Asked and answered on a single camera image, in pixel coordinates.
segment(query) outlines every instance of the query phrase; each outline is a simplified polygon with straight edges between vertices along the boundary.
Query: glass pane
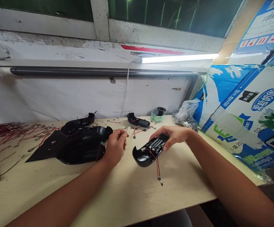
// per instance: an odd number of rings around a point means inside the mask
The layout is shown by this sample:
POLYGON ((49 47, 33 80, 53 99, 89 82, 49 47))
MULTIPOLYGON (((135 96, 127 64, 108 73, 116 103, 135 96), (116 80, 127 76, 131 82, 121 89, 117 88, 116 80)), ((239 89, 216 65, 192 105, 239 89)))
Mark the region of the glass pane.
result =
POLYGON ((0 8, 93 22, 91 0, 0 0, 0 8))
POLYGON ((110 18, 224 38, 243 0, 108 0, 110 18))

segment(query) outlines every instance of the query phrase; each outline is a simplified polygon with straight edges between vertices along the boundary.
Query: plastic bag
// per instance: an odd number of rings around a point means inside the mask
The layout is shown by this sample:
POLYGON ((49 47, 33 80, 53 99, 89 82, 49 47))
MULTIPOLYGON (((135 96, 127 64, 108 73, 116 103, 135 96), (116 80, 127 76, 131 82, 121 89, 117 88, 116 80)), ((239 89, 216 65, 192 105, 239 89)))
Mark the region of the plastic bag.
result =
POLYGON ((198 102, 200 102, 199 99, 184 101, 179 112, 172 114, 174 123, 198 132, 198 124, 193 118, 193 114, 198 107, 198 102))

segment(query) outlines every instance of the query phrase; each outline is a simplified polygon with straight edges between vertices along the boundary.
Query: window frame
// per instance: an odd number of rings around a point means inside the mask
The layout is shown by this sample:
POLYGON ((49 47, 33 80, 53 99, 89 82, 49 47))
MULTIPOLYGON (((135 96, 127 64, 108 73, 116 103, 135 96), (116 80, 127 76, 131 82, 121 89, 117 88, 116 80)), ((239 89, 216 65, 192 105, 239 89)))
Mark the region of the window frame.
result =
POLYGON ((108 0, 91 0, 94 22, 0 8, 0 30, 218 53, 246 1, 224 38, 112 19, 108 0))

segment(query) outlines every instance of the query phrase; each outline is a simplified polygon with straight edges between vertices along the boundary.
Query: light wood tabletop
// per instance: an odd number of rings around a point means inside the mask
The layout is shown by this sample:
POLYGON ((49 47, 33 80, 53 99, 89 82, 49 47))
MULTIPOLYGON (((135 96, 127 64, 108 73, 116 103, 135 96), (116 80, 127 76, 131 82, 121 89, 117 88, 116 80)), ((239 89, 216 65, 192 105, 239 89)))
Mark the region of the light wood tabletop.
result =
MULTIPOLYGON (((150 117, 140 118, 150 121, 150 117)), ((60 127, 66 122, 41 124, 60 127)), ((93 125, 110 126, 113 129, 129 126, 128 134, 131 136, 134 132, 134 129, 130 128, 133 125, 126 118, 96 119, 93 125)), ((162 125, 174 125, 171 115, 165 116, 161 123, 151 123, 156 129, 162 125)), ((168 152, 163 152, 159 156, 163 187, 157 180, 155 163, 147 168, 136 164, 132 157, 133 147, 139 149, 146 144, 154 133, 154 128, 137 133, 136 139, 127 138, 128 145, 123 158, 112 170, 97 196, 81 211, 72 226, 126 226, 216 199, 198 161, 185 143, 175 144, 168 152)), ((199 134, 252 182, 256 185, 264 184, 254 172, 217 142, 201 132, 199 134)), ((22 137, 0 145, 0 151, 11 146, 0 153, 0 161, 15 152, 0 162, 0 173, 20 160, 2 176, 0 181, 0 227, 94 164, 92 162, 65 165, 56 158, 25 163, 36 149, 32 152, 28 150, 38 145, 41 140, 35 141, 35 138, 22 140, 18 147, 14 147, 20 139, 22 137)))

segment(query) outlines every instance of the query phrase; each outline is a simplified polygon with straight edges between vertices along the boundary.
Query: fluorescent light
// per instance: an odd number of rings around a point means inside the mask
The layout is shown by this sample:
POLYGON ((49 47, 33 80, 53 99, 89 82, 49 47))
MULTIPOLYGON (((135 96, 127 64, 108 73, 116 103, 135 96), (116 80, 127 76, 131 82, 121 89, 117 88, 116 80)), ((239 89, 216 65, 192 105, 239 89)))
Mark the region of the fluorescent light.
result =
POLYGON ((218 56, 218 54, 145 57, 145 58, 142 58, 142 63, 205 60, 205 59, 215 59, 217 56, 218 56))

